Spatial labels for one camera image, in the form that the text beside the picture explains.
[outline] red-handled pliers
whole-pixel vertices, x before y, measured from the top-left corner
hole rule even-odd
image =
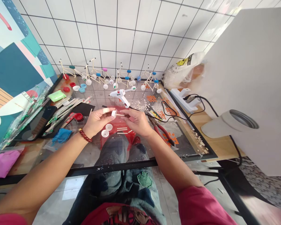
[[[171,137],[169,136],[169,133],[166,131],[166,129],[164,129],[160,124],[158,124],[154,118],[151,118],[151,117],[148,117],[148,118],[149,118],[149,121],[152,123],[153,128],[154,128],[154,130],[156,131],[156,133],[158,133],[158,135],[161,136],[161,138],[165,141],[165,143],[166,143],[166,140],[165,140],[165,139],[163,138],[163,136],[160,134],[158,128],[161,129],[162,132],[165,134],[165,136],[166,136],[166,138],[168,139],[169,143],[170,143],[172,146],[175,146],[174,141],[171,139]]]

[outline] colorful painting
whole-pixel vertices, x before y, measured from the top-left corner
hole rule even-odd
[[[29,97],[37,97],[56,80],[52,65],[13,2],[0,0],[0,142]]]

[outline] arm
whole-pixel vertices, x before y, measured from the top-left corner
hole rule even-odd
[[[107,117],[103,109],[90,114],[84,133],[92,138],[114,117]],[[60,149],[37,165],[1,201],[0,214],[16,213],[32,224],[41,205],[59,186],[75,159],[88,142],[75,134]]]
[[[150,127],[145,113],[133,109],[122,110],[121,113],[130,116],[123,117],[126,124],[150,144],[162,174],[177,194],[189,186],[203,186],[189,167]]]

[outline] person's left hand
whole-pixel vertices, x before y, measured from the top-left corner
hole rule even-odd
[[[83,128],[88,138],[95,136],[102,128],[115,118],[111,116],[111,111],[115,108],[103,108],[90,113],[86,125]]]

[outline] red shirt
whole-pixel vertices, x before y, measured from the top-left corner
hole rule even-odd
[[[229,224],[235,221],[222,208],[215,197],[205,187],[188,187],[178,196],[179,215],[181,224]],[[81,225],[132,224],[136,220],[139,224],[157,224],[145,212],[124,204],[104,203],[92,211]],[[0,225],[26,225],[24,218],[18,214],[0,215]]]

